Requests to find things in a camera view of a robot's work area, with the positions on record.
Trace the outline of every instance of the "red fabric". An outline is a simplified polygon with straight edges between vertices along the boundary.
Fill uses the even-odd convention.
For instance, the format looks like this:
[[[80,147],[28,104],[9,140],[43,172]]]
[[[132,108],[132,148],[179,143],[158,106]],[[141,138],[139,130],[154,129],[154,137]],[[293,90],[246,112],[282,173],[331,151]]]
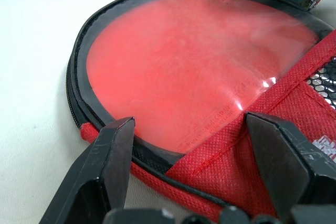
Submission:
[[[335,55],[336,31],[307,53],[248,110],[292,121],[310,141],[323,135],[336,139],[336,111],[306,83],[311,74]],[[174,188],[134,164],[131,168],[132,174],[162,195],[214,221],[218,220],[219,206]],[[167,175],[236,204],[253,216],[275,215],[259,176],[244,115],[179,160]]]
[[[99,134],[98,130],[91,123],[82,124],[79,132],[81,138],[89,143],[94,142]]]

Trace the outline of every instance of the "black zipper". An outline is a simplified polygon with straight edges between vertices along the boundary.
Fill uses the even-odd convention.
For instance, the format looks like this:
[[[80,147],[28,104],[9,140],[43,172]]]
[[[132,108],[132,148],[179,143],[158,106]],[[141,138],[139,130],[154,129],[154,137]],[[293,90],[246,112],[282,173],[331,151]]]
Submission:
[[[80,128],[80,124],[79,124],[79,122],[76,118],[76,115],[75,115],[74,111],[73,111],[72,104],[71,104],[71,101],[70,101],[70,95],[69,95],[69,84],[68,84],[68,82],[70,81],[69,80],[70,62],[71,62],[71,59],[68,62],[67,73],[66,73],[66,81],[65,81],[66,82],[66,84],[65,84],[66,85],[66,90],[67,90],[67,100],[68,100],[68,105],[69,105],[69,109],[70,109],[70,112],[71,112],[71,116],[72,116],[77,128]]]

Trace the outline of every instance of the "white tabletop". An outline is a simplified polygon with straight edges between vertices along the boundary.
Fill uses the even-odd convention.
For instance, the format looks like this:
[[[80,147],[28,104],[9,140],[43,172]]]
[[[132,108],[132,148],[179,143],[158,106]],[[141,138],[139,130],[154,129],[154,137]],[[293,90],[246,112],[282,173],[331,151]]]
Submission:
[[[68,109],[65,70],[86,19],[113,0],[0,0],[0,223],[38,223],[87,143]],[[315,15],[336,27],[336,1]],[[126,207],[188,211],[130,178]]]

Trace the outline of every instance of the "black mesh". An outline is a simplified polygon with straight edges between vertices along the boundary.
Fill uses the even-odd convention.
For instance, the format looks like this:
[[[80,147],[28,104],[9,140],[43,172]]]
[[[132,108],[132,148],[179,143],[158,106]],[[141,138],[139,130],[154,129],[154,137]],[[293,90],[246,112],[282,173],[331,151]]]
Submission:
[[[336,109],[336,57],[313,74],[307,83]]]

